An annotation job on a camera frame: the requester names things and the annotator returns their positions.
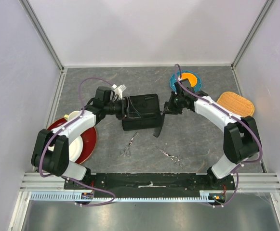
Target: white backdrop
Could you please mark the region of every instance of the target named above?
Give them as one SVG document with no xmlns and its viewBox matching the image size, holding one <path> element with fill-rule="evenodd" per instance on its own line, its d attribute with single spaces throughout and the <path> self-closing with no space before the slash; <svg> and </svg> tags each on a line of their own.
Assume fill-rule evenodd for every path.
<svg viewBox="0 0 280 231">
<path fill-rule="evenodd" d="M 230 64 L 265 0 L 30 0 L 63 65 Z"/>
<path fill-rule="evenodd" d="M 59 70 L 19 0 L 0 0 L 0 231 L 8 229 Z"/>
<path fill-rule="evenodd" d="M 255 105 L 265 163 L 280 180 L 280 0 L 272 5 L 237 74 L 243 95 Z"/>
</svg>

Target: red plate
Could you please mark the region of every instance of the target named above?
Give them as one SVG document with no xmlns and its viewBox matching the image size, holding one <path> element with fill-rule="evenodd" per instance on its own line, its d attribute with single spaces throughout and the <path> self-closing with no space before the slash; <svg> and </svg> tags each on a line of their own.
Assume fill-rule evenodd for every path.
<svg viewBox="0 0 280 231">
<path fill-rule="evenodd" d="M 52 123 L 48 130 L 52 130 L 53 128 L 56 128 L 58 126 L 61 126 L 62 124 L 66 123 L 67 121 L 64 118 L 61 118 L 59 120 L 56 120 L 54 123 Z M 85 160 L 88 159 L 88 157 L 91 156 L 93 153 L 93 150 L 97 143 L 97 132 L 95 127 L 87 129 L 85 132 L 81 134 L 82 140 L 83 140 L 83 149 L 81 152 L 81 155 L 76 160 L 77 164 L 82 164 Z"/>
</svg>

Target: scissors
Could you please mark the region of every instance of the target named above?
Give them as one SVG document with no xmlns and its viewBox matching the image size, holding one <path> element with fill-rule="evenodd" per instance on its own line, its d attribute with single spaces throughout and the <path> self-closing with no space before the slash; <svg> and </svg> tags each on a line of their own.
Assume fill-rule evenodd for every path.
<svg viewBox="0 0 280 231">
<path fill-rule="evenodd" d="M 132 136 L 131 140 L 129 141 L 129 144 L 124 148 L 124 150 L 120 153 L 120 155 L 123 155 L 125 154 L 126 156 L 130 156 L 131 155 L 131 152 L 130 152 L 130 146 L 133 142 L 133 140 L 135 139 L 135 137 L 139 134 L 139 132 L 137 131 L 135 133 L 134 136 Z"/>
<path fill-rule="evenodd" d="M 171 160 L 174 161 L 175 166 L 180 166 L 181 168 L 183 168 L 182 164 L 180 163 L 180 161 L 183 159 L 180 155 L 178 156 L 174 156 L 174 155 L 170 155 L 168 154 L 166 151 L 162 150 L 159 147 L 156 147 L 159 151 L 161 151 L 163 154 L 165 154 L 166 156 L 170 157 Z"/>
</svg>

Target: metal scissors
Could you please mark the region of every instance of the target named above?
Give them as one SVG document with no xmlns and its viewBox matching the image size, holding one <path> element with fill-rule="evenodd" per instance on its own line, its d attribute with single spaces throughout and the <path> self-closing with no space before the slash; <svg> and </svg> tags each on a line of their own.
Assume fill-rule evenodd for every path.
<svg viewBox="0 0 280 231">
<path fill-rule="evenodd" d="M 137 131 L 135 133 L 134 136 L 132 136 L 131 140 L 129 141 L 129 144 L 124 148 L 124 150 L 120 153 L 120 155 L 123 155 L 125 154 L 126 156 L 130 156 L 131 155 L 131 152 L 130 152 L 130 146 L 133 142 L 133 140 L 135 139 L 135 137 L 139 134 L 139 132 Z"/>
<path fill-rule="evenodd" d="M 171 160 L 174 161 L 175 166 L 180 166 L 181 168 L 183 168 L 182 164 L 180 163 L 180 161 L 183 159 L 180 155 L 178 156 L 174 156 L 174 155 L 170 155 L 168 154 L 166 151 L 162 150 L 159 147 L 156 147 L 159 151 L 161 151 L 163 154 L 165 154 L 166 156 L 168 156 L 169 158 L 171 158 Z"/>
</svg>

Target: purple cable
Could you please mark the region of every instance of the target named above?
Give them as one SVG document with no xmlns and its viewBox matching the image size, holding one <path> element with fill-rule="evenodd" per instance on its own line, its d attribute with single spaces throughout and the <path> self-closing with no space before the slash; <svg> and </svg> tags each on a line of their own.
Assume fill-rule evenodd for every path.
<svg viewBox="0 0 280 231">
<path fill-rule="evenodd" d="M 83 84 L 86 80 L 88 80 L 88 79 L 98 79 L 98 80 L 104 81 L 104 82 L 106 82 L 107 84 L 113 86 L 113 84 L 112 84 L 111 82 L 109 82 L 109 81 L 107 81 L 107 80 L 105 80 L 105 79 L 103 79 L 103 78 L 99 78 L 99 77 L 89 77 L 89 78 L 86 78 L 86 79 L 84 79 L 84 80 L 79 84 L 79 86 L 78 86 L 78 97 L 79 97 L 79 100 L 80 100 L 81 105 L 82 105 L 82 111 L 81 111 L 81 113 L 80 113 L 80 115 L 79 115 L 78 117 L 76 117 L 75 119 L 71 120 L 71 121 L 68 122 L 68 123 L 65 123 L 65 125 L 64 125 L 61 129 L 59 129 L 59 130 L 49 139 L 49 141 L 48 141 L 47 144 L 45 145 L 45 147 L 44 147 L 44 149 L 43 149 L 43 151 L 42 151 L 42 154 L 41 154 L 40 162 L 39 162 L 39 173 L 40 173 L 41 177 L 48 177 L 48 176 L 51 176 L 51 175 L 52 175 L 51 173 L 45 175 L 45 174 L 42 172 L 42 164 L 43 164 L 44 156 L 45 156 L 46 151 L 48 150 L 48 148 L 49 148 L 51 142 L 54 140 L 54 138 L 55 138 L 60 132 L 62 132 L 63 130 L 65 130 L 66 128 L 68 128 L 71 124 L 73 124 L 74 122 L 76 122 L 77 120 L 79 120 L 79 119 L 80 119 L 80 116 L 82 116 L 82 115 L 84 114 L 84 112 L 85 112 L 85 103 L 84 103 L 84 101 L 83 101 L 83 99 L 82 99 L 82 95 L 81 95 L 81 86 L 82 86 L 82 84 Z M 86 187 L 86 188 L 93 189 L 93 190 L 96 190 L 96 191 L 100 191 L 100 192 L 103 192 L 103 193 L 108 193 L 108 194 L 110 194 L 110 195 L 113 196 L 113 198 L 112 198 L 111 200 L 106 201 L 106 202 L 102 202 L 102 203 L 95 204 L 95 205 L 82 205 L 82 206 L 99 206 L 99 205 L 106 205 L 106 204 L 109 204 L 109 203 L 111 203 L 112 201 L 114 201 L 115 198 L 116 198 L 116 197 L 115 197 L 115 194 L 112 193 L 112 192 L 110 192 L 110 191 L 106 191 L 106 190 L 102 190 L 102 189 L 98 189 L 98 188 L 95 188 L 95 187 L 88 186 L 88 185 L 83 184 L 82 182 L 80 182 L 80 181 L 78 181 L 78 180 L 76 180 L 76 179 L 73 179 L 73 178 L 70 178 L 70 180 L 72 180 L 73 182 L 75 182 L 75 183 L 77 183 L 77 184 L 80 184 L 80 185 L 82 185 L 82 186 L 84 186 L 84 187 Z"/>
<path fill-rule="evenodd" d="M 182 70 L 179 66 L 179 64 L 175 64 L 174 68 L 174 74 L 175 74 L 175 77 L 176 77 L 176 81 L 177 83 L 181 86 L 182 89 L 184 89 L 186 92 L 188 92 L 190 95 L 196 97 L 197 99 L 199 100 L 203 100 L 207 103 L 210 103 L 209 100 L 203 98 L 203 97 L 200 97 L 194 93 L 192 93 L 191 91 L 189 91 L 187 88 L 185 88 L 183 86 L 183 84 L 178 80 L 178 76 L 177 76 L 177 70 L 176 70 L 176 67 L 178 67 L 179 69 L 179 72 L 180 72 L 180 76 L 182 75 Z M 259 157 L 256 159 L 256 160 L 246 160 L 246 161 L 243 161 L 242 163 L 256 163 L 258 161 L 260 161 L 262 159 L 262 156 L 263 156 L 263 149 L 262 149 L 262 145 L 259 141 L 259 139 L 257 138 L 257 136 L 255 135 L 255 133 L 245 124 L 243 123 L 240 119 L 230 115 L 230 113 L 228 113 L 226 110 L 224 110 L 223 108 L 221 108 L 219 105 L 215 104 L 215 103 L 212 103 L 212 106 L 214 106 L 215 108 L 217 108 L 220 112 L 222 112 L 223 114 L 225 114 L 226 116 L 236 120 L 237 122 L 239 122 L 245 129 L 247 129 L 247 131 L 251 134 L 251 136 L 253 137 L 253 139 L 255 140 L 257 146 L 259 147 Z M 233 170 L 232 170 L 232 173 L 234 173 L 241 165 L 237 165 Z"/>
</svg>

